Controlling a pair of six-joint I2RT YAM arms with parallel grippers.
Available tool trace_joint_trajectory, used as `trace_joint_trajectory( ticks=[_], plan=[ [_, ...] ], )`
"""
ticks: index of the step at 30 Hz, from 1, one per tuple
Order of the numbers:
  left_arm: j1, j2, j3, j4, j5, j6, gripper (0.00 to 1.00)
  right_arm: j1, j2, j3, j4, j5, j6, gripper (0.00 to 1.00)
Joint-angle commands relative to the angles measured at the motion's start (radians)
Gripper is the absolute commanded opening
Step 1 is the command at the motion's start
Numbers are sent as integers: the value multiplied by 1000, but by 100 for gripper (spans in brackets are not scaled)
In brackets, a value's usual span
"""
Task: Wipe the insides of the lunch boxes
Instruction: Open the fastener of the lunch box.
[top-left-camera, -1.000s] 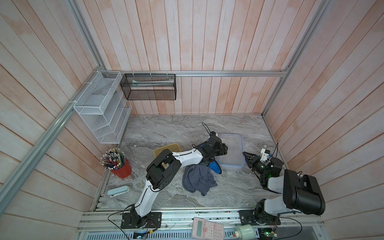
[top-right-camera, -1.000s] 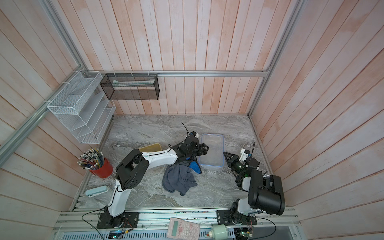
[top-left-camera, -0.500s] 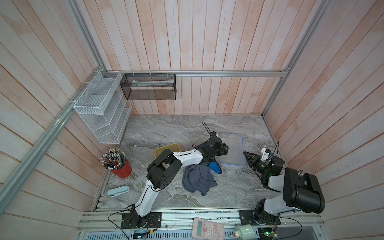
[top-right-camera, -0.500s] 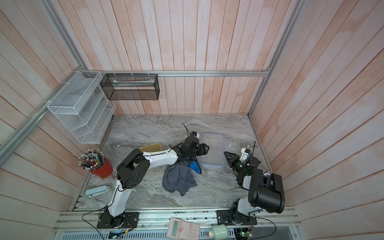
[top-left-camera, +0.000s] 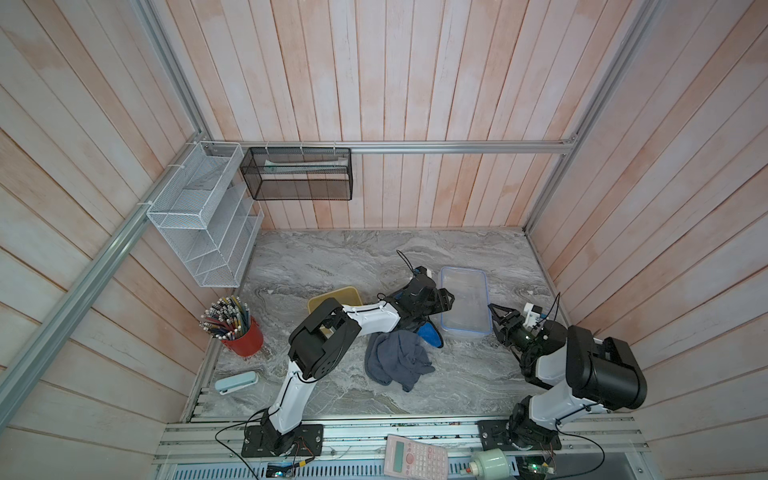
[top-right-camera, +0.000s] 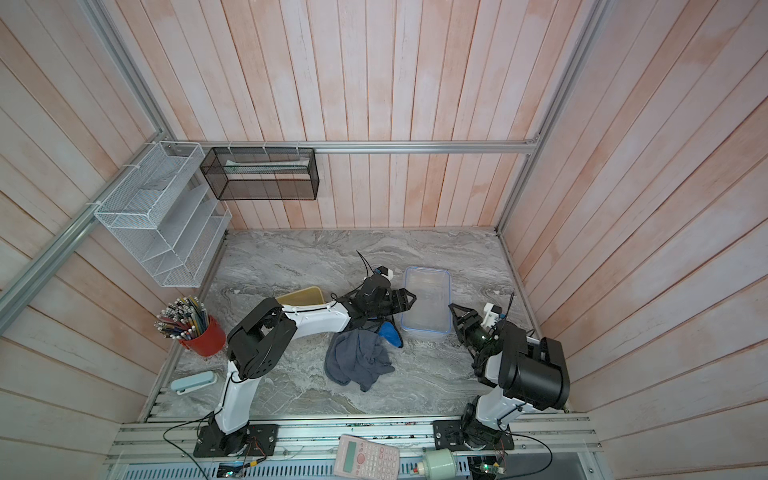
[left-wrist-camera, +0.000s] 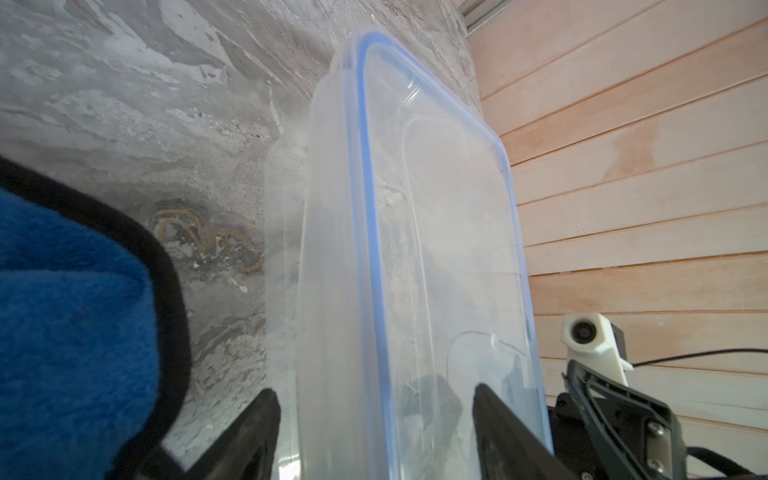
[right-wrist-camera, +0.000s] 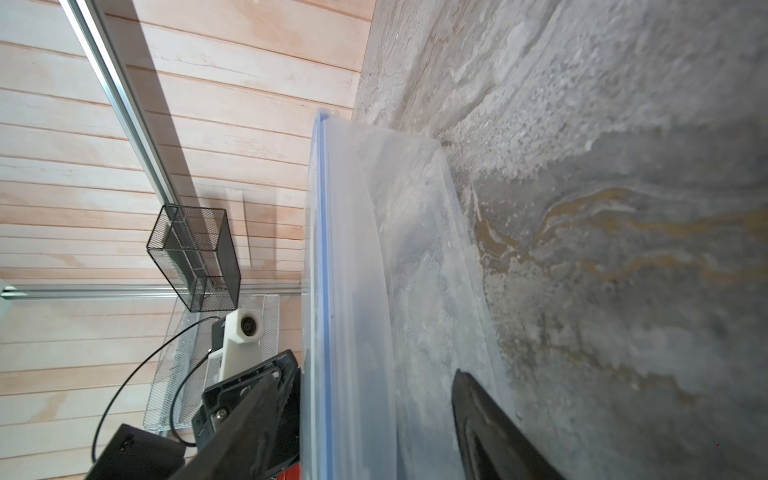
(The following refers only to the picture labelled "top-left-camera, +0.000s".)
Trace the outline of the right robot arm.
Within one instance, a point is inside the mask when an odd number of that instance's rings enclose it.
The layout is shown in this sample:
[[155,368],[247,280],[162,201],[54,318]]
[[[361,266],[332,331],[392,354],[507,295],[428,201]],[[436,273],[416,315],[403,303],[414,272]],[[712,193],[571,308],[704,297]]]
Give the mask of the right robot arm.
[[523,398],[507,420],[480,421],[483,449],[559,450],[565,424],[644,403],[647,382],[627,342],[566,327],[555,310],[545,313],[532,303],[523,311],[488,308],[497,340],[512,350],[524,379],[544,391]]

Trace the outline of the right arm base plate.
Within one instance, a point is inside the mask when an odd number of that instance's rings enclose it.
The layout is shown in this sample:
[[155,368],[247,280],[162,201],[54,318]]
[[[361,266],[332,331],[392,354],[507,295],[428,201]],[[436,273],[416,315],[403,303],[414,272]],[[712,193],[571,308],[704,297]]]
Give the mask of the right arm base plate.
[[484,451],[560,450],[562,443],[555,430],[544,428],[529,419],[482,420],[477,422]]

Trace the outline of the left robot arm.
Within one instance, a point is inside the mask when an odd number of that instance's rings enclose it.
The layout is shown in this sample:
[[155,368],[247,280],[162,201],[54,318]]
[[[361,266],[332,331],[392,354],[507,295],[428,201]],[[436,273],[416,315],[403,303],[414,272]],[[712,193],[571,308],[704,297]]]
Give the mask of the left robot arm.
[[455,296],[439,288],[423,267],[412,271],[403,288],[380,294],[374,304],[324,300],[289,336],[287,373],[262,426],[279,437],[295,430],[315,383],[337,367],[358,337],[400,330],[415,333],[432,315],[449,311],[454,301]]

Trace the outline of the clear lunch box blue rim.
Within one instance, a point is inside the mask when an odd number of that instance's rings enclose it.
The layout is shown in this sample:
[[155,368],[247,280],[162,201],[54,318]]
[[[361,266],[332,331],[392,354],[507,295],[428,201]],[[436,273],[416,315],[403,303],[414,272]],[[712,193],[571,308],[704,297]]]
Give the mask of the clear lunch box blue rim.
[[439,315],[439,323],[448,337],[479,339],[492,333],[492,319],[486,273],[482,270],[443,267],[440,286],[454,295],[449,311]]

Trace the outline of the grey cloth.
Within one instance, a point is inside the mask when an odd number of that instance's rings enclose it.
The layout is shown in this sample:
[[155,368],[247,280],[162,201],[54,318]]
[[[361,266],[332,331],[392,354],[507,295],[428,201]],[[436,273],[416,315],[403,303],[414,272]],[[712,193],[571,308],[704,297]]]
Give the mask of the grey cloth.
[[416,333],[405,330],[372,334],[364,369],[375,383],[388,386],[396,382],[404,392],[410,392],[422,376],[435,371],[424,341]]

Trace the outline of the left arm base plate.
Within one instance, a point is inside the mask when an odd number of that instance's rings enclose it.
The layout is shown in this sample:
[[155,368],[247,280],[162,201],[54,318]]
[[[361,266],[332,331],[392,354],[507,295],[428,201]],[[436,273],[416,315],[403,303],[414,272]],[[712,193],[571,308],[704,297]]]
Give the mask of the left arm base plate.
[[300,424],[286,434],[280,434],[270,423],[252,425],[244,431],[241,455],[244,458],[316,457],[322,452],[323,438],[322,424]]

